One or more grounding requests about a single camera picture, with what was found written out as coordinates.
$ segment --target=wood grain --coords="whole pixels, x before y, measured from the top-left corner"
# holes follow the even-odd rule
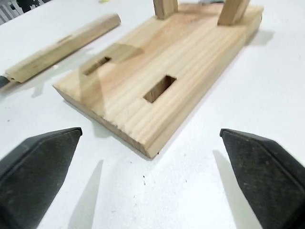
[[[260,25],[263,8],[249,7],[234,27],[217,26],[222,6],[183,4],[167,20],[153,17],[54,87],[154,157]]]
[[[234,25],[243,17],[250,0],[226,0],[218,25]]]
[[[178,11],[178,0],[153,0],[155,15],[158,19],[166,19]]]
[[[30,57],[6,70],[7,78],[13,82],[23,83],[41,71],[52,66],[86,44],[99,38],[121,23],[117,14],[108,14],[83,26],[56,43],[40,50]]]

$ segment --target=wooden stick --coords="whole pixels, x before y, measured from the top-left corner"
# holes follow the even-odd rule
[[[226,0],[218,25],[234,25],[244,16],[250,0]]]
[[[23,83],[38,73],[79,50],[86,44],[99,38],[121,23],[118,14],[108,14],[83,26],[72,34],[57,41],[44,50],[6,70],[7,78],[13,82]]]
[[[166,19],[178,12],[177,0],[153,0],[155,15],[158,19]]]

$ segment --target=black rubber pad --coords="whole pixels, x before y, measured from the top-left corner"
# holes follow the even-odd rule
[[[222,129],[238,185],[264,229],[305,228],[305,169],[277,142]]]
[[[0,161],[0,229],[34,229],[68,172],[80,128],[30,137]]]
[[[9,81],[6,77],[0,75],[0,88],[4,87],[4,86],[7,85],[9,82],[10,82],[10,81]]]

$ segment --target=white work surface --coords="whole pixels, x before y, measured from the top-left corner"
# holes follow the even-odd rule
[[[153,0],[53,0],[0,26],[0,72],[107,12],[120,27],[32,80],[0,92],[0,157],[25,138],[80,126],[66,180],[39,229],[259,229],[219,137],[277,141],[305,164],[305,1],[256,0],[259,32],[149,160],[51,86],[154,15]]]

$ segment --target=wooden leg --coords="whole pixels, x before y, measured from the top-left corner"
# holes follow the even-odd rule
[[[158,19],[166,19],[178,11],[178,0],[153,0],[153,5]]]
[[[244,15],[250,0],[226,0],[218,19],[218,25],[234,25]]]

